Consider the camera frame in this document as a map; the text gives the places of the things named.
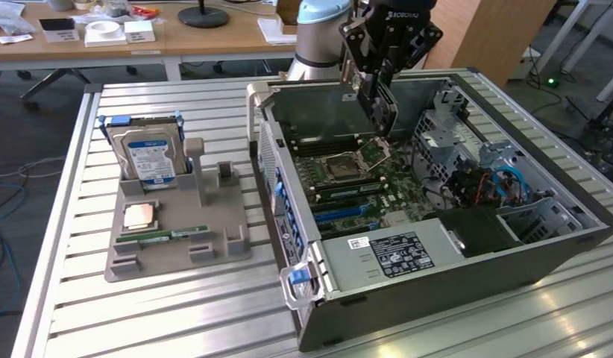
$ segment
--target metal grating table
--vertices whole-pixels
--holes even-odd
[[[462,76],[613,212],[611,183],[483,77]],[[84,95],[13,357],[613,357],[613,237],[531,286],[326,350],[296,351],[244,130],[244,87],[271,79],[113,84]],[[175,110],[185,135],[205,140],[203,164],[236,164],[252,258],[108,283],[119,166],[94,120]],[[494,137],[486,117],[468,111]]]

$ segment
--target gray 3d-printed holder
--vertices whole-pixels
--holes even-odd
[[[192,158],[191,174],[176,175],[177,187],[144,191],[139,180],[120,180],[111,229],[104,277],[108,282],[129,280],[251,257],[247,216],[237,174],[231,162],[215,170],[200,170],[204,145],[200,138],[185,139],[185,155]],[[123,232],[124,210],[132,204],[152,204],[156,231],[181,230],[177,240],[141,245],[116,242],[123,236],[153,231]]]

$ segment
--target wooden desk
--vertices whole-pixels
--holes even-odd
[[[264,16],[221,9],[228,13],[228,23],[219,28],[191,28],[177,21],[177,11],[191,4],[168,4],[161,17],[165,22],[167,54],[231,54],[247,52],[295,51],[292,45],[272,46],[259,30],[257,18]],[[271,13],[272,7],[261,4],[244,4],[239,7]]]
[[[272,46],[264,41],[257,27],[259,15],[224,9],[229,15],[225,26],[213,29],[191,28],[177,21],[177,11],[192,4],[153,4],[165,20],[153,25],[156,41],[117,46],[86,48],[84,26],[78,25],[81,41],[46,43],[38,19],[65,18],[84,11],[53,11],[46,4],[26,4],[22,17],[37,28],[33,40],[0,44],[0,70],[54,69],[97,66],[125,66],[159,63],[165,66],[169,81],[180,80],[177,65],[203,60],[255,60],[291,58],[293,46]],[[269,13],[272,7],[261,4],[237,5]]]

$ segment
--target blue hard drive label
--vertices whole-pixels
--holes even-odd
[[[176,177],[171,158],[167,157],[169,149],[165,140],[145,140],[127,144],[136,175],[143,183],[168,183]]]

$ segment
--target power supply label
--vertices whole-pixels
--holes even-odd
[[[435,267],[414,232],[372,240],[370,247],[386,277],[394,278]]]

